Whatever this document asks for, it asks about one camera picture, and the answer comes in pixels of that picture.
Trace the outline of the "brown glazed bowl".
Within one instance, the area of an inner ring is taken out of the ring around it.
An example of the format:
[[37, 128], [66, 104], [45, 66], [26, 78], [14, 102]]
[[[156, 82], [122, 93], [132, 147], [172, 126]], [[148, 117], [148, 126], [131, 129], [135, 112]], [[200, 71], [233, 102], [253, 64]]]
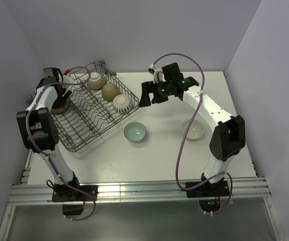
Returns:
[[62, 114], [69, 108], [69, 102], [66, 102], [62, 107], [59, 108], [52, 108], [52, 114]]

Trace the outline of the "white bowl blue stripes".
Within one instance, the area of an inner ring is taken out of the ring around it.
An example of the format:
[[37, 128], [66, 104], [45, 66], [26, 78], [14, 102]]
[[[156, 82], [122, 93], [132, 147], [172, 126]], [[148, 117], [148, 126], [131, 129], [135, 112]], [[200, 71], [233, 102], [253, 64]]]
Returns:
[[113, 108], [117, 113], [129, 112], [132, 108], [132, 103], [127, 95], [120, 94], [117, 95], [113, 101]]

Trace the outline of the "red patterned white bowl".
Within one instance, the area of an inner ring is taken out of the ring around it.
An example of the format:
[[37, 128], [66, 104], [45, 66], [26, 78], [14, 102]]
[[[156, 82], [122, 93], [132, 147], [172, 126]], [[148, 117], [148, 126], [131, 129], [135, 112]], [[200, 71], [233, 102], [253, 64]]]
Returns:
[[87, 82], [87, 87], [91, 90], [99, 90], [106, 84], [106, 81], [102, 74], [98, 72], [92, 72], [90, 74], [90, 79]]

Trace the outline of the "black bowl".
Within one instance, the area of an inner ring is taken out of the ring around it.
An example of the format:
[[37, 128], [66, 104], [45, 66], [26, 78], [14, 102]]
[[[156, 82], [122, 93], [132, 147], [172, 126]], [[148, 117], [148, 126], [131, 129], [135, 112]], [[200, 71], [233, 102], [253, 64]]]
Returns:
[[106, 101], [113, 101], [114, 98], [120, 95], [119, 88], [112, 83], [107, 83], [101, 89], [102, 98]]

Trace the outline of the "pale green bowl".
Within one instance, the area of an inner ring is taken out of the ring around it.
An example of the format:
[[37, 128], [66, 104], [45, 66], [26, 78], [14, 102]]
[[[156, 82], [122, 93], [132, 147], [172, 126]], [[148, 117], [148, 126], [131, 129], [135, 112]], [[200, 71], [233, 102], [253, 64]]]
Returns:
[[125, 126], [123, 134], [128, 141], [138, 143], [146, 137], [147, 129], [142, 123], [131, 122]]

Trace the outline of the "plain white bowl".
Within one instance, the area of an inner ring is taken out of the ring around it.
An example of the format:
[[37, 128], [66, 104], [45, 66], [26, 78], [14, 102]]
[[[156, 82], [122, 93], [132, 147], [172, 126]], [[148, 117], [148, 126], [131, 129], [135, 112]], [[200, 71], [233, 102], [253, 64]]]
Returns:
[[[183, 135], [185, 134], [185, 131], [187, 129], [189, 122], [190, 120], [188, 119], [182, 123], [181, 131]], [[190, 125], [186, 139], [189, 141], [197, 141], [203, 136], [203, 134], [204, 134], [203, 125], [199, 121], [194, 120], [192, 124]]]

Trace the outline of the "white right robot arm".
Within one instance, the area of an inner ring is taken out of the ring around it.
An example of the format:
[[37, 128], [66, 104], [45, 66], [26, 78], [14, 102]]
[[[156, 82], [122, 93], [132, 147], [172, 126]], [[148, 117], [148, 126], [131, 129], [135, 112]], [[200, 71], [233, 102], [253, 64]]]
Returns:
[[213, 132], [209, 148], [212, 154], [203, 174], [201, 190], [213, 195], [219, 188], [232, 158], [245, 147], [245, 121], [243, 117], [221, 108], [203, 91], [203, 85], [193, 77], [184, 77], [177, 63], [162, 68], [151, 64], [152, 81], [141, 84], [139, 107], [168, 101], [169, 96], [178, 97], [194, 108]]

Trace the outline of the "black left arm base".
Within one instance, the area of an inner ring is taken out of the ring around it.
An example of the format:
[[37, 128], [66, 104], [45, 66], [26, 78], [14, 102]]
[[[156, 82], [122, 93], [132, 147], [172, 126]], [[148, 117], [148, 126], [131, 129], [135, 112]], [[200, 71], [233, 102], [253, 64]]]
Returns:
[[62, 212], [65, 216], [76, 217], [84, 211], [86, 201], [96, 201], [98, 194], [97, 185], [80, 185], [77, 178], [69, 182], [69, 185], [77, 188], [85, 193], [73, 190], [65, 184], [54, 184], [51, 180], [47, 180], [46, 184], [53, 190], [52, 202], [62, 203]]

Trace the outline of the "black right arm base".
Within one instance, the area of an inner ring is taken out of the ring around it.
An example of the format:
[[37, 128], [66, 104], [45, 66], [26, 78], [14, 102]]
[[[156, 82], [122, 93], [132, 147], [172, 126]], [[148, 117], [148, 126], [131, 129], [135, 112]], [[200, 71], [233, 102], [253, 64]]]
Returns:
[[232, 181], [228, 184], [224, 178], [211, 184], [209, 181], [195, 189], [186, 191], [187, 198], [208, 198], [199, 200], [200, 208], [207, 213], [214, 214], [222, 208], [221, 197], [228, 197], [224, 206], [228, 205], [232, 196]]

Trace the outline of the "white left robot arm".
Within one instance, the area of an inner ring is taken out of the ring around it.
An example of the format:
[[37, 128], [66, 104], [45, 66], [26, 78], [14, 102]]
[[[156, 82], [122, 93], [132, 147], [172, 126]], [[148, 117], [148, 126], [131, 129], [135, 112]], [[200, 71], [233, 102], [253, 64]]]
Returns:
[[63, 81], [60, 69], [45, 68], [33, 102], [25, 111], [18, 112], [16, 118], [24, 146], [38, 154], [54, 176], [54, 182], [47, 181], [53, 194], [77, 200], [82, 188], [59, 150], [59, 133], [51, 115], [53, 110], [63, 113], [69, 107], [72, 92], [61, 85]]

